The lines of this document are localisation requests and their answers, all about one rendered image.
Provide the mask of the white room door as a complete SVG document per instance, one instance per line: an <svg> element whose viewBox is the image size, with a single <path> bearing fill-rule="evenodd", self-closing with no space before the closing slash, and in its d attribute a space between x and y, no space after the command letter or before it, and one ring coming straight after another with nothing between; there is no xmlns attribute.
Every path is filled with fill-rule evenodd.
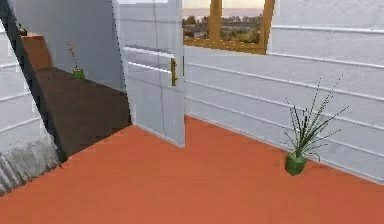
<svg viewBox="0 0 384 224"><path fill-rule="evenodd" d="M133 124L183 148L182 0L113 0L113 12ZM171 58L177 63L176 86Z"/></svg>

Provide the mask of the orange brown cabinet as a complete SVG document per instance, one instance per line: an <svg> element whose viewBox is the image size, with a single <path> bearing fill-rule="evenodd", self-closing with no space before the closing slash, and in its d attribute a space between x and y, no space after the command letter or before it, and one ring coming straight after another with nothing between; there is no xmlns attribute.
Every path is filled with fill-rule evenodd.
<svg viewBox="0 0 384 224"><path fill-rule="evenodd" d="M43 35L33 33L28 34L27 36L22 37L22 42L32 68L35 71L53 67Z"/></svg>

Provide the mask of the thin plant in green pot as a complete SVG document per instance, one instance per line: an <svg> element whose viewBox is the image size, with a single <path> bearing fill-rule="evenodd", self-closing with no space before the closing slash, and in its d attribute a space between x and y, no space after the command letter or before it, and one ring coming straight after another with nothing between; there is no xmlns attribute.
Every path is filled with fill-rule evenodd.
<svg viewBox="0 0 384 224"><path fill-rule="evenodd" d="M70 52L73 59L73 63L74 63L74 69L72 71L73 77L75 79L84 79L85 78L84 70L78 66L78 62L75 56L76 45L73 43L66 43L66 45L68 47L68 51Z"/></svg>

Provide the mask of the spiky plant in green pot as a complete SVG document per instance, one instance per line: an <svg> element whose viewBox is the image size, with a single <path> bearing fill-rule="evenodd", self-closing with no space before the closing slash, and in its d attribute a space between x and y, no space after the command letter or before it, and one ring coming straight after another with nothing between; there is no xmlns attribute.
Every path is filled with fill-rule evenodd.
<svg viewBox="0 0 384 224"><path fill-rule="evenodd" d="M315 105L320 90L321 79L318 80L316 92L310 107L299 109L296 105L289 102L288 97L285 97L286 103L290 106L289 112L294 136L291 137L285 132L285 135L290 141L290 148L285 157L284 168L291 176L302 173L308 161L307 155L315 156L318 161L321 161L321 156L316 152L316 149L327 146L327 143L319 144L319 141L325 140L340 132L340 129L338 129L320 137L320 134L328 127L329 122L348 109L348 106L346 106L326 120L321 119L324 110L333 98L332 92L341 79L342 76L337 79L333 87L328 91L327 96L320 103L319 108L316 108Z"/></svg>

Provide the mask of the wooden framed window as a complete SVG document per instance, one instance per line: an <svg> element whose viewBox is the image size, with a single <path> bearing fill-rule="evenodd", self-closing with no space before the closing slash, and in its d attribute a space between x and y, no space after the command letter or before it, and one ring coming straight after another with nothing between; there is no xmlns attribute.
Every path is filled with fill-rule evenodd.
<svg viewBox="0 0 384 224"><path fill-rule="evenodd" d="M203 0L204 8L185 8L187 46L265 55L275 0Z"/></svg>

